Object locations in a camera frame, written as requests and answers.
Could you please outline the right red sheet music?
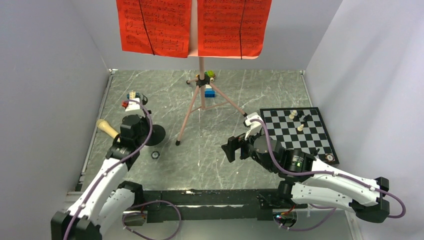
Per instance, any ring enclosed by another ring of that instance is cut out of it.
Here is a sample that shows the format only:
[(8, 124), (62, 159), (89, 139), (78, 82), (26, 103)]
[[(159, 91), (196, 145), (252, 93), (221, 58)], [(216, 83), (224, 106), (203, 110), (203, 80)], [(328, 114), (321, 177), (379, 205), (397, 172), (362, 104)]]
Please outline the right red sheet music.
[(264, 46), (271, 0), (197, 1), (200, 57), (255, 59)]

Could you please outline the black chess piece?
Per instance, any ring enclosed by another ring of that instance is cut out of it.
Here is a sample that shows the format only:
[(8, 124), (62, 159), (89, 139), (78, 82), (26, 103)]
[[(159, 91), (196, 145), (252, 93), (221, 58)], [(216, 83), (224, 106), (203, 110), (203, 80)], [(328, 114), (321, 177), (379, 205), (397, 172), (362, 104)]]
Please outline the black chess piece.
[(320, 152), (319, 148), (315, 148), (314, 151), (311, 153), (314, 157), (317, 156)]
[(313, 114), (310, 110), (299, 110), (296, 116), (300, 122), (309, 122), (313, 120)]

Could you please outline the black chess piece front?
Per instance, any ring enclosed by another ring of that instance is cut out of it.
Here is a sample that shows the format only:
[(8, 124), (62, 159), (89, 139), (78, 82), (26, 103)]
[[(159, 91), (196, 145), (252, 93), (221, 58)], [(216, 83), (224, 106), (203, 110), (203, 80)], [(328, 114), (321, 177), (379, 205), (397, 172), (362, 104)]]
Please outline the black chess piece front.
[(317, 156), (320, 152), (319, 148), (315, 148), (314, 151), (311, 153), (314, 157)]

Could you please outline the blue white toy brick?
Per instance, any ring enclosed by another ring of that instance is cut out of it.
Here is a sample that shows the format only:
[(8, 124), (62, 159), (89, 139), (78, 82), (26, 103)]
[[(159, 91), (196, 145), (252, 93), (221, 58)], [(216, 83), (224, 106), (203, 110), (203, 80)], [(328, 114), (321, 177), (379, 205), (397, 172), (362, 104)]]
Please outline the blue white toy brick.
[(215, 96), (216, 96), (215, 90), (209, 84), (206, 84), (204, 89), (204, 97), (214, 98)]

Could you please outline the black microphone stand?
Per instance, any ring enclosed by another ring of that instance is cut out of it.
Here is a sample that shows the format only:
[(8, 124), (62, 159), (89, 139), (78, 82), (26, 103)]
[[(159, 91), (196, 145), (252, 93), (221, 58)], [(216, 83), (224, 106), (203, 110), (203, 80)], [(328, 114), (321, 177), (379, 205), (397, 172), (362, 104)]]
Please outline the black microphone stand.
[(166, 136), (166, 130), (158, 124), (154, 124), (152, 126), (153, 130), (152, 130), (152, 134), (149, 138), (149, 140), (147, 141), (147, 143), (145, 144), (146, 146), (156, 146), (158, 144), (160, 144)]

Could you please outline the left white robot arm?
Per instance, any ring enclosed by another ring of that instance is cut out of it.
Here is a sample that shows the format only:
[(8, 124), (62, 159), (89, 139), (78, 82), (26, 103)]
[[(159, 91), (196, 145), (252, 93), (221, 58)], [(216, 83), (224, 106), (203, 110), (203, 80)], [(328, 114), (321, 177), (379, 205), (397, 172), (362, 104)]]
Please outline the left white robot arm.
[(123, 181), (153, 134), (151, 111), (144, 107), (142, 111), (144, 117), (125, 116), (120, 132), (104, 119), (96, 122), (100, 130), (114, 138), (113, 144), (87, 189), (66, 211), (53, 215), (53, 240), (101, 240), (124, 210), (137, 210), (143, 205), (142, 186)]

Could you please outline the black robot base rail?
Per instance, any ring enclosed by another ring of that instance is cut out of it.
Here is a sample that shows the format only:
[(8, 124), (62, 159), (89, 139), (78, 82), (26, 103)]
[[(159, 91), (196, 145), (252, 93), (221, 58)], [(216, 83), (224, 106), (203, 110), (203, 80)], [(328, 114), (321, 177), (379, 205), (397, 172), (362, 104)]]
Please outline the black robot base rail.
[(191, 220), (256, 219), (271, 221), (274, 214), (294, 205), (276, 189), (145, 190), (143, 200), (125, 208), (144, 213), (148, 223)]

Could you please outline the colourful brick toy car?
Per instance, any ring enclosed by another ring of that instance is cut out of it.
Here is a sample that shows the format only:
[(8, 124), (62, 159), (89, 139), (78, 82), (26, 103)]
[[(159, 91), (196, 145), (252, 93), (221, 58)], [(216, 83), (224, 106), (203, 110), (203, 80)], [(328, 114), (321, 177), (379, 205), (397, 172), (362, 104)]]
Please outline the colourful brick toy car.
[(216, 74), (212, 70), (205, 71), (204, 76), (206, 79), (209, 79), (210, 82), (214, 82), (216, 78)]

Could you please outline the brown poker chip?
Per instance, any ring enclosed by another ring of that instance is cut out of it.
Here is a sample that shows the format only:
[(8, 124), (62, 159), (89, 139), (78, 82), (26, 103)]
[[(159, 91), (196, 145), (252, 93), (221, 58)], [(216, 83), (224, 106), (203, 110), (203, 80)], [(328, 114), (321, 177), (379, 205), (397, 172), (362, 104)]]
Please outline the brown poker chip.
[(327, 162), (333, 162), (333, 161), (335, 161), (335, 157), (334, 157), (334, 155), (333, 154), (326, 154), (325, 155), (325, 160), (327, 161)]

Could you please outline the black chessboard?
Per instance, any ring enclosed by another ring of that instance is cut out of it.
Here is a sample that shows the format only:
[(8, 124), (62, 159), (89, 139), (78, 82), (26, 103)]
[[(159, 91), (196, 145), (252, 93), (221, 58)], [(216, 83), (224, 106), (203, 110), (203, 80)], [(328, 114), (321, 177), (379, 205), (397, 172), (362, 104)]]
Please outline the black chessboard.
[[(313, 120), (300, 122), (297, 117), (289, 119), (289, 115), (293, 110), (309, 110), (312, 112)], [(301, 150), (308, 154), (312, 154), (314, 149), (320, 149), (318, 155), (315, 156), (316, 158), (334, 167), (340, 164), (318, 107), (261, 108), (259, 111), (270, 137), (280, 141), (284, 148)], [(297, 127), (301, 124), (304, 124), (304, 128), (302, 132), (299, 132)], [(326, 161), (326, 154), (334, 155), (335, 161)]]

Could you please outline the black chess piece back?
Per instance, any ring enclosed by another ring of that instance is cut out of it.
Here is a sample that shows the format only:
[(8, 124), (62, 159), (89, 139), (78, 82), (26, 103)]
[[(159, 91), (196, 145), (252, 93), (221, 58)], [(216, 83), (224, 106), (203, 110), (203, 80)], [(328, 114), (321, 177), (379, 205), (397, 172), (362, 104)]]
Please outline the black chess piece back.
[(300, 122), (309, 122), (313, 120), (313, 114), (310, 110), (299, 110), (296, 116)]

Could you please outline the cream blue toy car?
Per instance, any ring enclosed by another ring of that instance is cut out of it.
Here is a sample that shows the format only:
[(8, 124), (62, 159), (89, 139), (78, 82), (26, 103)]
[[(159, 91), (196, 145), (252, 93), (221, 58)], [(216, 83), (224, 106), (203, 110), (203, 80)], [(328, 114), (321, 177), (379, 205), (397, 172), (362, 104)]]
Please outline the cream blue toy car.
[(138, 92), (138, 91), (130, 91), (130, 92), (126, 95), (126, 97), (127, 97), (127, 99), (129, 99), (129, 100), (139, 99), (139, 100), (141, 100), (141, 103), (142, 103), (143, 105), (146, 105), (146, 104), (148, 103), (148, 98), (147, 98), (144, 94), (142, 94), (142, 93), (140, 93), (140, 92)]

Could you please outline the cream toy microphone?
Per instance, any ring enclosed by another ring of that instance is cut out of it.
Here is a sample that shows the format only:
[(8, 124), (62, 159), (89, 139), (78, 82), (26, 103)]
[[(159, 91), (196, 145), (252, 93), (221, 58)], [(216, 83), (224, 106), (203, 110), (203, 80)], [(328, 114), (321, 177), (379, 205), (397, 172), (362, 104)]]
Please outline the cream toy microphone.
[(119, 133), (114, 128), (112, 128), (111, 125), (104, 119), (98, 119), (96, 121), (96, 127), (108, 134), (113, 139), (115, 139), (119, 135)]

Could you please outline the pink music stand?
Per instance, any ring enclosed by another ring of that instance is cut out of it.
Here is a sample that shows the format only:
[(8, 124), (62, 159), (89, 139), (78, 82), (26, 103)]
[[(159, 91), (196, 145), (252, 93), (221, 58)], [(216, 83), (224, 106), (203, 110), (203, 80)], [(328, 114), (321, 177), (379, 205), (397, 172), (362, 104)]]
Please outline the pink music stand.
[(184, 117), (183, 124), (181, 126), (180, 132), (179, 132), (179, 134), (177, 136), (177, 139), (176, 139), (176, 142), (175, 142), (176, 146), (179, 146), (181, 144), (181, 141), (182, 141), (182, 138), (183, 138), (183, 134), (184, 134), (184, 131), (185, 131), (185, 128), (186, 128), (186, 125), (187, 125), (189, 116), (191, 115), (192, 112), (196, 111), (196, 109), (194, 108), (194, 103), (195, 103), (195, 100), (197, 99), (198, 96), (200, 96), (200, 99), (201, 99), (201, 101), (200, 101), (201, 102), (201, 105), (199, 106), (199, 109), (200, 110), (206, 110), (207, 109), (207, 106), (205, 105), (205, 96), (204, 96), (205, 85), (210, 85), (214, 89), (214, 91), (216, 93), (218, 93), (219, 95), (221, 95), (225, 99), (226, 103), (231, 104), (244, 117), (247, 116), (247, 113), (243, 109), (241, 109), (237, 104), (235, 104), (232, 100), (230, 100), (228, 98), (228, 96), (225, 95), (221, 90), (219, 90), (212, 82), (210, 82), (209, 79), (206, 79), (205, 78), (204, 72), (206, 71), (206, 67), (205, 67), (205, 59), (206, 58), (219, 58), (219, 59), (239, 59), (239, 58), (223, 58), (223, 57), (204, 57), (204, 56), (198, 56), (198, 49), (197, 49), (197, 44), (198, 44), (198, 32), (197, 32), (197, 29), (198, 29), (198, 23), (197, 23), (198, 15), (197, 15), (197, 13), (198, 13), (198, 9), (197, 9), (197, 2), (198, 2), (198, 0), (196, 0), (194, 2), (194, 6), (196, 8), (196, 12), (195, 12), (194, 26), (192, 27), (192, 29), (195, 32), (196, 39), (194, 41), (194, 45), (190, 48), (189, 55), (191, 57), (197, 57), (198, 58), (199, 74), (198, 74), (198, 76), (195, 79), (190, 79), (190, 80), (187, 81), (187, 84), (195, 83), (195, 89), (194, 89), (194, 94), (193, 94), (193, 97), (191, 99), (190, 105), (189, 105), (188, 110), (186, 112), (186, 115)]

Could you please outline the red sheet music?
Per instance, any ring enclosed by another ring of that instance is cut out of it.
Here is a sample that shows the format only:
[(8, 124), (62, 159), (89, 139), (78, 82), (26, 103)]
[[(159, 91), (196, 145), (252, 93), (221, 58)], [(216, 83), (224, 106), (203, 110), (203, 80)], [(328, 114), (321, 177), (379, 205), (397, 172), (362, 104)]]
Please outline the red sheet music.
[(117, 0), (116, 8), (123, 51), (188, 57), (191, 0)]
[(255, 59), (264, 46), (271, 0), (197, 1), (200, 57)]

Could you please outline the left red sheet music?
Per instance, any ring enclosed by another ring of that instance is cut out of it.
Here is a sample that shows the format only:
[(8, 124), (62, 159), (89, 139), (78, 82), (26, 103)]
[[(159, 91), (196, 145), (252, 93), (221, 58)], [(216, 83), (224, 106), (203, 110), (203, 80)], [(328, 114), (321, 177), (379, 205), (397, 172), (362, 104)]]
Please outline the left red sheet music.
[(123, 51), (188, 57), (191, 0), (117, 0), (116, 8)]

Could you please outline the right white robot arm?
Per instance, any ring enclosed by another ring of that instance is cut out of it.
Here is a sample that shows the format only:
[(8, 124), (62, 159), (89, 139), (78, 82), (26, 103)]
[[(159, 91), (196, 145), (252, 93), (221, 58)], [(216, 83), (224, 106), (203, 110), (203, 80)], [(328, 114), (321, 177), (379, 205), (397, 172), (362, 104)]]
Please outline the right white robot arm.
[(262, 209), (284, 209), (299, 205), (340, 208), (359, 219), (382, 223), (390, 214), (390, 203), (384, 199), (389, 181), (384, 177), (361, 178), (338, 170), (311, 154), (298, 149), (285, 149), (265, 135), (231, 136), (221, 146), (229, 162), (251, 158), (282, 180), (277, 190), (260, 192), (257, 198)]

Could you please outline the cream chess pawn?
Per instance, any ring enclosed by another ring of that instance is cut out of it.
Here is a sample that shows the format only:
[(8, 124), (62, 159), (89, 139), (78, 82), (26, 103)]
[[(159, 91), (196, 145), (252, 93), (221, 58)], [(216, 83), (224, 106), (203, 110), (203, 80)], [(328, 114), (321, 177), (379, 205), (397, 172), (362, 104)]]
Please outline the cream chess pawn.
[(298, 132), (302, 132), (303, 129), (304, 129), (304, 124), (301, 124), (300, 126), (297, 127)]

